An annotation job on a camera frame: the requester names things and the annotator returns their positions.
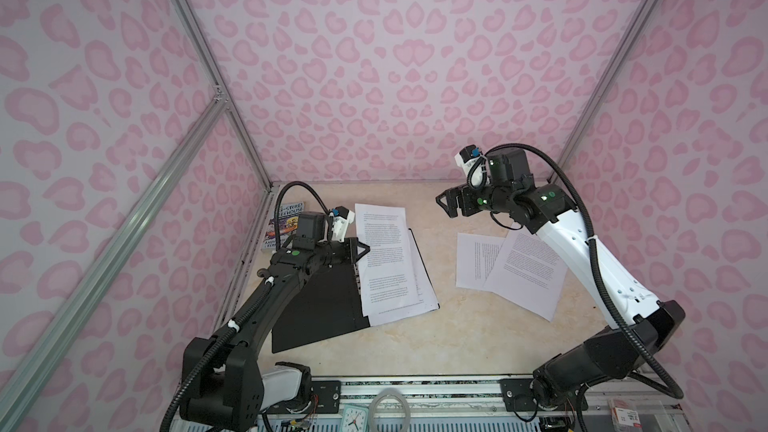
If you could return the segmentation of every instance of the beige marble tabletop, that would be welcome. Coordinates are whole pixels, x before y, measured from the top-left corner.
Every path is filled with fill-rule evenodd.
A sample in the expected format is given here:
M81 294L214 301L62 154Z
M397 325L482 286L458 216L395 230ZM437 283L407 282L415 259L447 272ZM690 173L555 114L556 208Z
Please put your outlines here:
M458 183L313 184L329 208L354 210L356 203L405 207L440 309L278 354L271 353L269 336L259 356L261 369L285 360L309 365L315 376L530 374L605 326L589 293L570 271L552 322L491 292L457 288L457 232L504 237L506 230L495 225L486 212L449 218L435 204L435 196L455 185ZM283 199L283 203L302 201L305 210L320 210L301 187L293 187ZM355 235L354 226L347 235ZM266 267L270 255L257 254L241 301L261 282L255 270Z

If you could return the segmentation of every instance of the printed document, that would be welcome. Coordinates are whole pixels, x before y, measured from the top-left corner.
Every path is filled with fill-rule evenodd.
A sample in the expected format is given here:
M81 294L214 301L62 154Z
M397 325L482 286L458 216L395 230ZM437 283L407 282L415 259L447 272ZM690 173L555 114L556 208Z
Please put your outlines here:
M411 260L413 262L413 270L416 273L418 302L413 305L406 305L404 307L393 308L389 311L379 312L378 314L369 314L368 322L370 322L371 327L388 324L389 322L398 321L401 318L415 317L439 308L435 290L432 288L429 276L427 275L427 269L424 268L424 262L422 262L421 255L418 254L418 248L416 246L416 240L413 238L413 232L409 235L411 236Z
M567 269L560 256L539 237L526 230L510 231L485 281L485 290L551 322Z
M355 204L355 214L357 237L371 248L358 262L362 314L370 316L416 304L406 210Z
M490 275L503 243L504 237L459 233L456 239L456 287L488 290L485 279Z

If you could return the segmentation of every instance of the black mounting plate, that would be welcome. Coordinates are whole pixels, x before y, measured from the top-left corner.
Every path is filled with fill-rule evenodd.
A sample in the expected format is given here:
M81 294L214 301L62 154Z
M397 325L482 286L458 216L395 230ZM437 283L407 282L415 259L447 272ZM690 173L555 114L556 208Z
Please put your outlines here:
M502 399L507 412L533 412L536 410L536 403L531 399L531 381L532 379L501 379L498 383L502 387ZM581 401L581 409L586 410L587 400ZM565 406L561 405L556 410L565 411Z
M338 414L341 401L341 382L339 380L313 380L312 393L317 396L317 414ZM307 410L290 411L282 404L274 404L267 411L272 414L306 414Z

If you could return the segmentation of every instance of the clock face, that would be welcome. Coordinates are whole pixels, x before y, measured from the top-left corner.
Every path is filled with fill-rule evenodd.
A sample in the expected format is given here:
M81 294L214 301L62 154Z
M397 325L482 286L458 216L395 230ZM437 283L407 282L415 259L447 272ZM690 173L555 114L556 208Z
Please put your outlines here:
M341 432L366 432L368 425L368 409L354 406L344 407L341 422Z

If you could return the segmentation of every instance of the pink heart-patterned wallpaper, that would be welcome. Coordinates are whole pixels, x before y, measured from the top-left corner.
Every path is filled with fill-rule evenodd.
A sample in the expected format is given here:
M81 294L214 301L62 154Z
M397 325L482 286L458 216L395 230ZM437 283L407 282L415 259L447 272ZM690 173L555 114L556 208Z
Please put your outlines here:
M212 97L168 0L0 0L0 387Z
M638 1L191 0L275 180L459 178L472 142L557 157Z
M601 239L687 317L659 354L695 432L768 390L766 0L664 0L569 167Z
M156 430L262 195L222 117L19 430Z

